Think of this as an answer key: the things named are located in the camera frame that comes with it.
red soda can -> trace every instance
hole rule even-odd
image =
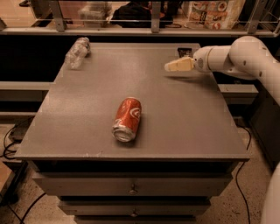
[[[139,100],[126,98],[116,112],[113,124],[113,135],[121,142],[129,142],[136,137],[141,115],[141,103]]]

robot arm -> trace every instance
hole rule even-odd
[[[232,45],[206,46],[193,54],[165,65],[166,71],[220,72],[241,79],[258,79],[280,105],[280,63],[258,38],[245,36]],[[180,66],[193,63],[193,66]]]

table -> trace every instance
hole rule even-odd
[[[91,43],[82,68],[64,66],[17,158],[77,223],[194,223],[249,156],[211,73],[166,72],[178,47]],[[142,103],[136,140],[111,129],[126,97]]]

concrete floor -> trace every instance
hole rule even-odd
[[[0,125],[0,142],[4,134],[9,130],[7,125]],[[249,134],[239,128],[240,137],[245,145],[249,142]],[[270,182],[271,171],[259,148],[259,144],[253,137],[248,148],[250,160],[243,166],[238,179],[240,187],[248,201],[251,224],[260,223],[263,202]],[[239,164],[233,171],[237,173]],[[23,217],[29,205],[42,193],[42,190],[32,181],[32,169],[28,167],[24,180],[18,186],[19,201],[10,205],[19,217]],[[54,196],[45,195],[28,213],[24,220],[25,224],[72,224],[73,216],[65,215],[56,205],[58,199]],[[210,208],[201,216],[197,217],[198,224],[246,224],[248,216],[244,200],[238,191],[235,179],[227,186],[219,197],[211,198]],[[19,220],[7,206],[0,207],[0,223],[18,224]]]

can logo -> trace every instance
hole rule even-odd
[[[136,137],[141,115],[141,103],[135,98],[127,98],[116,112],[113,135],[121,142],[128,142]]]

